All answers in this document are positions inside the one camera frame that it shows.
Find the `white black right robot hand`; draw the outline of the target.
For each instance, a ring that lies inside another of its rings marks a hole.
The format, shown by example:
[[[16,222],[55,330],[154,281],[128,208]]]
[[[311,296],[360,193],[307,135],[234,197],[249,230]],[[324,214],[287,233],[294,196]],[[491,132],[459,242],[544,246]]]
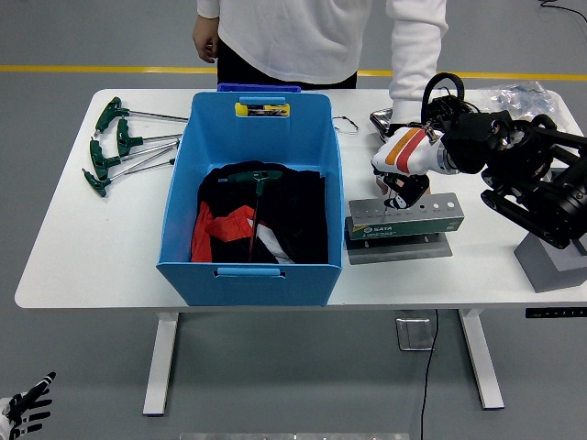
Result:
[[[400,127],[371,158],[374,175],[385,175],[391,188],[385,205],[413,206],[430,186],[428,173],[444,170],[438,162],[440,141],[433,142],[423,128]]]

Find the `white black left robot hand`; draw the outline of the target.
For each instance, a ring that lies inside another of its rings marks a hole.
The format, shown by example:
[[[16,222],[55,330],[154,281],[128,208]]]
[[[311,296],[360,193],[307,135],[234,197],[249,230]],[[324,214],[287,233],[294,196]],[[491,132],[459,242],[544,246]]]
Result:
[[[28,391],[1,399],[2,439],[18,439],[42,428],[42,421],[50,417],[52,399],[47,395],[55,378],[52,371]]]

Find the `person's right hand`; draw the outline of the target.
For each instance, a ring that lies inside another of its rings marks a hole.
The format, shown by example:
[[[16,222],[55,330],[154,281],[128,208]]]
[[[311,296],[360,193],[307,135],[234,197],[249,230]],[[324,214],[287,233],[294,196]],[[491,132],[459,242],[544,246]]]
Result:
[[[219,41],[218,24],[218,17],[203,16],[198,16],[194,23],[192,40],[199,58],[206,63],[216,62]]]

